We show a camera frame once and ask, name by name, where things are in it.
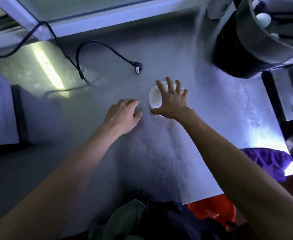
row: countertop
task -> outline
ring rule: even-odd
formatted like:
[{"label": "countertop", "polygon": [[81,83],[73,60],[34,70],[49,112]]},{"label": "countertop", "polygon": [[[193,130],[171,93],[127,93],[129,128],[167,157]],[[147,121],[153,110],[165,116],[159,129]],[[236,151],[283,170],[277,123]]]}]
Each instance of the countertop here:
[{"label": "countertop", "polygon": [[137,75],[109,49],[89,44],[80,64],[94,86],[85,85],[52,42],[26,45],[1,59],[0,75],[23,88],[33,145],[0,157],[0,217],[102,124],[112,104],[126,98],[141,100],[142,119],[108,150],[64,235],[107,219],[141,189],[152,200],[182,203],[223,193],[181,125],[149,112],[148,93],[166,76],[179,79],[189,90],[190,107],[237,147],[287,152],[261,78],[234,78],[210,62],[216,36],[232,11],[221,21],[209,20],[202,9],[196,15],[150,18],[61,38],[71,57],[80,42],[96,39],[143,63]]}]

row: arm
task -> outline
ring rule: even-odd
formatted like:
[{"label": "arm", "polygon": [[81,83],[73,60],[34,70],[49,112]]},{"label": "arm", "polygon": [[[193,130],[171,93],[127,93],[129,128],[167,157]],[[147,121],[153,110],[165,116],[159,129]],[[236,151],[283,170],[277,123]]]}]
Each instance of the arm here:
[{"label": "arm", "polygon": [[187,90],[157,81],[162,105],[151,112],[177,120],[190,135],[221,189],[265,239],[293,240],[293,197],[255,162],[188,107]]},{"label": "arm", "polygon": [[58,239],[106,151],[140,120],[141,112],[133,116],[139,103],[112,105],[89,140],[0,220],[0,240]]}]

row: forearm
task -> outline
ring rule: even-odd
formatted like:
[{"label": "forearm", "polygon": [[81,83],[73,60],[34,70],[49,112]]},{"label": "forearm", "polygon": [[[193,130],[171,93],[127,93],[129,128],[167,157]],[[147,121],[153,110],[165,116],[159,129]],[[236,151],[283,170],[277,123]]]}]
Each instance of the forearm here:
[{"label": "forearm", "polygon": [[177,121],[192,138],[221,189],[252,226],[268,239],[293,239],[293,197],[194,110],[188,109]]},{"label": "forearm", "polygon": [[57,239],[117,137],[116,131],[100,126],[69,160],[0,220],[0,239]]}]

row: purple cloth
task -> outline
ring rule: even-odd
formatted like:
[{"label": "purple cloth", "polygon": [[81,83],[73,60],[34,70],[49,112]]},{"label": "purple cloth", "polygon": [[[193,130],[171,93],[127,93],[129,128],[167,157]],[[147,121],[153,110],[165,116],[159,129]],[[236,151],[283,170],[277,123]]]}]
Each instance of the purple cloth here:
[{"label": "purple cloth", "polygon": [[246,148],[241,151],[276,181],[284,182],[286,180],[284,170],[292,161],[292,157],[288,153],[269,148]]}]

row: red bowl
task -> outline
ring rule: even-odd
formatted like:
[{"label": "red bowl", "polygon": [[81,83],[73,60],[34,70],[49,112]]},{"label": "red bowl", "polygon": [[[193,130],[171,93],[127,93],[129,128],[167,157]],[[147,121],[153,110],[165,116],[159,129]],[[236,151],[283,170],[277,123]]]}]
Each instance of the red bowl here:
[{"label": "red bowl", "polygon": [[220,222],[227,231],[229,226],[225,221],[235,221],[236,207],[225,194],[189,203],[187,207],[198,219],[212,218]]}]

